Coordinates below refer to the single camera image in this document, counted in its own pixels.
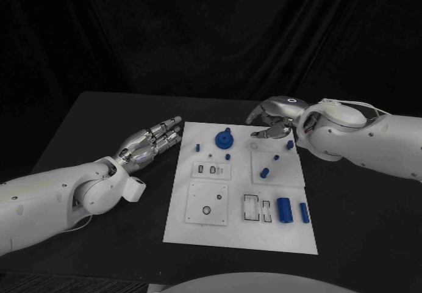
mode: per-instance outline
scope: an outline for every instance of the white wire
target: white wire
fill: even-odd
[[[338,99],[322,99],[321,102],[324,101],[334,101],[334,102],[340,102],[340,103],[345,103],[345,104],[354,104],[358,106],[364,106],[367,108],[371,108],[373,110],[376,110],[376,115],[379,116],[377,112],[380,111],[381,113],[390,115],[390,113],[387,113],[386,111],[380,110],[379,108],[374,108],[370,104],[364,103],[364,102],[357,102],[357,101],[341,101]]]
[[[79,227],[79,228],[75,228],[75,229],[70,229],[70,230],[66,230],[66,231],[63,231],[63,232],[60,232],[60,233],[65,233],[65,232],[72,232],[72,231],[76,231],[76,230],[79,230],[79,229],[82,229],[88,224],[89,224],[89,222],[91,222],[91,219],[92,219],[92,215],[91,215],[91,217],[89,217],[89,220],[88,220],[88,222]]]

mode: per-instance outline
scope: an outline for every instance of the gray robot hand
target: gray robot hand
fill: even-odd
[[[180,127],[171,129],[180,121],[180,116],[165,120],[150,129],[139,130],[124,141],[112,158],[128,174],[142,169],[152,162],[155,155],[180,142]]]
[[[308,103],[296,98],[272,96],[256,106],[246,119],[246,124],[250,124],[252,120],[260,115],[262,121],[271,127],[250,133],[250,136],[259,139],[281,139],[288,136],[308,106]]]

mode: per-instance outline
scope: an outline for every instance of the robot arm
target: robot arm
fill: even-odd
[[[309,106],[299,99],[271,97],[246,119],[246,124],[250,124],[260,115],[271,128],[250,136],[278,139],[295,127],[296,146],[308,149],[322,160],[338,161],[344,157],[364,168],[420,181],[422,118],[384,112],[386,115],[366,119],[358,110],[341,103],[370,106],[330,99]]]
[[[114,157],[13,179],[0,185],[0,256],[67,230],[85,217],[111,210],[121,197],[138,201],[142,169],[181,137],[174,117],[137,132]]]

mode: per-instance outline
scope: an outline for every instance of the robotic hand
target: robotic hand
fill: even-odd
[[[114,157],[13,179],[0,185],[0,256],[111,210],[121,197],[138,201],[145,184],[129,174],[177,142],[180,117],[142,129]]]
[[[343,105],[376,111],[367,119]],[[422,180],[422,118],[397,116],[354,101],[322,99],[309,106],[302,100],[273,96],[252,110],[246,124],[260,115],[269,129],[253,132],[259,139],[279,139],[296,129],[296,146],[322,160],[347,158],[356,165],[389,175]]]

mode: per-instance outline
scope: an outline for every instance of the black table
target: black table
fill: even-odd
[[[184,121],[243,124],[256,102],[83,93],[33,173],[112,156],[139,129]],[[407,292],[420,282],[422,184],[327,162],[298,149],[318,255],[163,243],[180,146],[134,174],[148,188],[83,229],[0,257],[0,270],[177,284],[232,272],[276,272],[358,292]]]

